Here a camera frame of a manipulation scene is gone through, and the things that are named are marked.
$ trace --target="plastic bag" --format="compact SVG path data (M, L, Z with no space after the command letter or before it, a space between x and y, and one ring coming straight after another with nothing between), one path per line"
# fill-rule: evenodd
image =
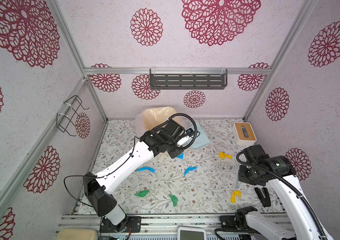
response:
M146 131L166 122L166 120L175 113L176 111L172 107L149 108L142 111L135 118L135 132L137 136L140 137ZM173 120L182 127L187 127L185 121L180 116L174 117Z

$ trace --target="beige cushion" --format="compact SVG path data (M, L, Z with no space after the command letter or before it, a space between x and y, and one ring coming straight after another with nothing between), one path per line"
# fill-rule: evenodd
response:
M65 228L58 233L56 240L96 240L97 232L92 229Z

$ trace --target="robotic arm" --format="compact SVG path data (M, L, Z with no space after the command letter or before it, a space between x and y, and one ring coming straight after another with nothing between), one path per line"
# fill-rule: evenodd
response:
M191 128L185 130L172 120L175 116L185 116L190 119L194 130ZM195 133L197 133L197 127L191 117L182 113L174 114L169 117L168 121L145 132L139 138L139 142L134 144L133 148L114 164L96 175L88 172L83 177L84 192L97 215L109 219L117 232L122 231L127 224L127 216L117 205L117 200L111 193L137 167L160 152L168 152L171 158L177 157L184 149L193 144L197 136ZM190 138L191 142L182 147Z
M246 162L239 159L242 154ZM333 240L305 198L296 172L286 157L269 157L260 145L253 145L238 153L236 158L241 164L238 180L262 186L268 182L283 203L294 232L268 221L254 207L237 210L235 224L238 228L255 229L269 240Z
M194 130L191 128L185 130L172 120L175 116L189 118ZM196 133L196 124L191 117L182 113L174 114L168 121L145 132L139 138L139 142L114 164L96 175L87 173L83 178L84 192L97 215L109 219L116 232L123 231L128 217L111 193L135 169L160 152L168 152L171 158L181 154L193 144ZM191 142L182 146L190 138ZM242 154L246 162L239 159ZM235 222L231 226L226 226L226 229L230 227L230 230L237 232L256 230L269 240L333 240L306 200L295 176L296 172L287 158L283 156L270 158L260 145L254 145L240 152L237 161L241 164L238 172L239 181L262 186L268 182L273 187L283 202L295 232L267 220L252 206L238 209L235 213Z

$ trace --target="tissue box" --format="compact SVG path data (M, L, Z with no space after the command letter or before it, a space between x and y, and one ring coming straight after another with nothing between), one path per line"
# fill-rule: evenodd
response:
M248 122L234 122L231 131L234 134L235 143L239 146L249 147L254 145L257 140L251 124Z

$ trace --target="screen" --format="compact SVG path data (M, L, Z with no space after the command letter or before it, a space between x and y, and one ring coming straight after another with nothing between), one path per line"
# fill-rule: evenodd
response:
M204 240L203 232L181 230L181 239L179 240Z

